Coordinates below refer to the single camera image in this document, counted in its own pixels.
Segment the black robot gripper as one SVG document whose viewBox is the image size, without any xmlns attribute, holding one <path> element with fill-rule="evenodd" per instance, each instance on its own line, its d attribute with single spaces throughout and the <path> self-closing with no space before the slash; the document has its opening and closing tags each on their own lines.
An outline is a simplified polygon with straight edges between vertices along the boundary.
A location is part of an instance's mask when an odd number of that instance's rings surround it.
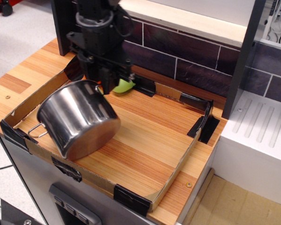
<svg viewBox="0 0 281 225">
<path fill-rule="evenodd" d="M 77 54 L 88 80 L 101 81 L 104 95 L 133 75 L 132 59 L 122 47 L 134 31 L 134 22 L 117 0 L 78 0 L 76 23 L 80 32 L 69 32 L 71 50 Z"/>
</svg>

